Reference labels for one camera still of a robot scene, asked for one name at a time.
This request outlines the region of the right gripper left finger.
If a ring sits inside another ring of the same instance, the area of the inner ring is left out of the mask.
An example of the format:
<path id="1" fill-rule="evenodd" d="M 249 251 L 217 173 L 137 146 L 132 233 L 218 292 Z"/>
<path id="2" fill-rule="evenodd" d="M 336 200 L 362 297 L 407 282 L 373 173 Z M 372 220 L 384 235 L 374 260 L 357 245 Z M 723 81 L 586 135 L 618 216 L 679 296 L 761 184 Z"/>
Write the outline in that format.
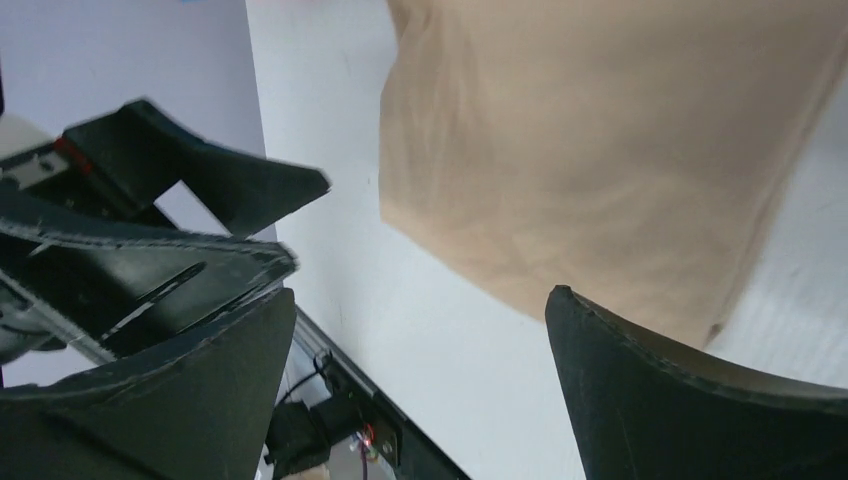
<path id="1" fill-rule="evenodd" d="M 295 323 L 289 289 L 131 357 L 1 393 L 5 479 L 250 479 Z"/>

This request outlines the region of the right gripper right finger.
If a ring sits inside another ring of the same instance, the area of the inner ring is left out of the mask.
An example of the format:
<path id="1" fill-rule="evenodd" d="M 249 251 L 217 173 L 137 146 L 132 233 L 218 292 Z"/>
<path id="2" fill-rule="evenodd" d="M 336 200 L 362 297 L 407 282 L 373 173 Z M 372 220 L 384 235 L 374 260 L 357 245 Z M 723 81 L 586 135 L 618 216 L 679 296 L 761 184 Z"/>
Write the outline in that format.
<path id="1" fill-rule="evenodd" d="M 722 360 L 554 288 L 548 338 L 589 479 L 843 479 L 847 393 Z"/>

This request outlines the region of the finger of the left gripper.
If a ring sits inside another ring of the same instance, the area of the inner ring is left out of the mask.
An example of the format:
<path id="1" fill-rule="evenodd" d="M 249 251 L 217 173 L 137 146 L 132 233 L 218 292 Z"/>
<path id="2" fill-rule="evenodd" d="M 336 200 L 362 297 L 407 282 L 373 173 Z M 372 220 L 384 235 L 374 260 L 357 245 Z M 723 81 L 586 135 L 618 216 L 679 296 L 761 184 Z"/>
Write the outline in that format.
<path id="1" fill-rule="evenodd" d="M 123 218 L 149 210 L 182 182 L 230 233 L 241 237 L 330 190 L 321 170 L 211 143 L 148 99 L 66 129 L 59 152 Z"/>
<path id="2" fill-rule="evenodd" d="M 278 243 L 1 196 L 1 359 L 58 341 L 103 364 L 225 317 L 297 268 Z"/>

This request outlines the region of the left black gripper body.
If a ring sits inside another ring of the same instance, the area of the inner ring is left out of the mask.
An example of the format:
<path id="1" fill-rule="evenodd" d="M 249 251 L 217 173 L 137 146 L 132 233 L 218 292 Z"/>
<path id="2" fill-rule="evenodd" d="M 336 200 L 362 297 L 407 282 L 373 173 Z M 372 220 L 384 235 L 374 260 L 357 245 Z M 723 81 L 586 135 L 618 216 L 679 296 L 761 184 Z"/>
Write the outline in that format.
<path id="1" fill-rule="evenodd" d="M 153 135 L 61 136 L 2 161 L 1 268 L 11 353 L 81 338 L 110 361 L 179 330 L 175 225 L 155 199 L 179 179 L 179 145 Z"/>

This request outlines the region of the beige t shirt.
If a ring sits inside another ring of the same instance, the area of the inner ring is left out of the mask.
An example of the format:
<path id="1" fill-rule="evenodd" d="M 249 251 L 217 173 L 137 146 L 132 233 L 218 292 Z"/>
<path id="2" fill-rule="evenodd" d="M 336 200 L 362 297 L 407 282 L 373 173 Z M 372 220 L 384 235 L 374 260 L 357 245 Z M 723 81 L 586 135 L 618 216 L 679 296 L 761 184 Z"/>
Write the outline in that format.
<path id="1" fill-rule="evenodd" d="M 382 220 L 536 319 L 706 346 L 847 69 L 843 1 L 392 1 Z"/>

